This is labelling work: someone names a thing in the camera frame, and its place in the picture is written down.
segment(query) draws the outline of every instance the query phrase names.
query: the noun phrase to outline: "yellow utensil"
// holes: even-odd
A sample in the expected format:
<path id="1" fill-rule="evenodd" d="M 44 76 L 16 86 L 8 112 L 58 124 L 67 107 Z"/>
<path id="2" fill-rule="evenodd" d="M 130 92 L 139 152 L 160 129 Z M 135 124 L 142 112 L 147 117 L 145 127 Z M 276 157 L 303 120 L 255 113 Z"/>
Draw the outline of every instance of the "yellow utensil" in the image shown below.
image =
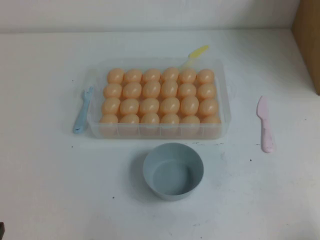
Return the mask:
<path id="1" fill-rule="evenodd" d="M 179 67 L 179 70 L 186 69 L 192 65 L 195 59 L 197 59 L 201 54 L 203 54 L 206 50 L 209 49 L 209 45 L 204 45 L 199 47 L 198 49 L 194 50 L 192 53 L 189 54 L 188 60 Z"/>

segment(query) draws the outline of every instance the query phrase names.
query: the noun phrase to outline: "clear plastic container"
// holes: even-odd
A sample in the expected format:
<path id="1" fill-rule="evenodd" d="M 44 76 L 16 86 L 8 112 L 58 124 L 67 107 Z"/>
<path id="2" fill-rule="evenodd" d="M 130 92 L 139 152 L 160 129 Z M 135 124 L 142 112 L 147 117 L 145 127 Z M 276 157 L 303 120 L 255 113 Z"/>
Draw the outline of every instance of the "clear plastic container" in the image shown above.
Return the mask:
<path id="1" fill-rule="evenodd" d="M 219 103 L 219 124 L 126 124 L 99 123 L 102 117 L 101 106 L 105 101 L 103 89 L 107 84 L 107 74 L 113 68 L 123 68 L 125 71 L 137 68 L 142 72 L 157 68 L 164 71 L 169 67 L 179 68 L 186 62 L 186 58 L 125 58 L 108 59 L 95 66 L 97 73 L 94 90 L 90 101 L 87 121 L 93 134 L 97 138 L 105 139 L 218 139 L 228 130 L 231 113 L 225 80 L 224 66 L 217 59 L 197 59 L 189 66 L 197 72 L 202 69 L 214 71 L 216 100 Z"/>

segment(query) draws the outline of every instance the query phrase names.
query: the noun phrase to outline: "blue fork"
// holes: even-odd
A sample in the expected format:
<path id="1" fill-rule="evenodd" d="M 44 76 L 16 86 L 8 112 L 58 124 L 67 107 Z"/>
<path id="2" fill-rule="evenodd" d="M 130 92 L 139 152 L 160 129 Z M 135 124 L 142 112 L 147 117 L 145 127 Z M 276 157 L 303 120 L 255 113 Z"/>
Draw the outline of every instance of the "blue fork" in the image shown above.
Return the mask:
<path id="1" fill-rule="evenodd" d="M 88 108 L 93 90 L 94 88 L 91 86 L 89 87 L 88 91 L 84 91 L 83 105 L 73 126 L 73 133 L 75 134 L 82 134 L 85 131 L 87 125 Z"/>

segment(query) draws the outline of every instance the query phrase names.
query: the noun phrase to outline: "brown box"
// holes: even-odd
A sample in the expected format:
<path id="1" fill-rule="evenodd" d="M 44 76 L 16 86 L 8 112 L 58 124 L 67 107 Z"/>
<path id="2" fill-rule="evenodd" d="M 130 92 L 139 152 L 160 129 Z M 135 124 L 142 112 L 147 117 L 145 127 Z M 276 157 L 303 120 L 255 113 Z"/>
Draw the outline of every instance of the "brown box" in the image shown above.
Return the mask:
<path id="1" fill-rule="evenodd" d="M 320 95 L 320 0 L 301 0 L 292 33 Z"/>

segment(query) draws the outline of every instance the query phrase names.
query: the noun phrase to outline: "blue bowl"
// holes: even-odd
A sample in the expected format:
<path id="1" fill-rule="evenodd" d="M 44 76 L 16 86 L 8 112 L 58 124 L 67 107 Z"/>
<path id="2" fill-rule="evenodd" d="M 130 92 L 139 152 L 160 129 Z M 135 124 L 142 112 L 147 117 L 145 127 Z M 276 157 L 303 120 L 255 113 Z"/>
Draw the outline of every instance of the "blue bowl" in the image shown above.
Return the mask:
<path id="1" fill-rule="evenodd" d="M 176 201 L 189 196 L 204 176 L 204 164 L 191 147 L 166 143 L 153 149 L 143 163 L 143 177 L 161 199 Z"/>

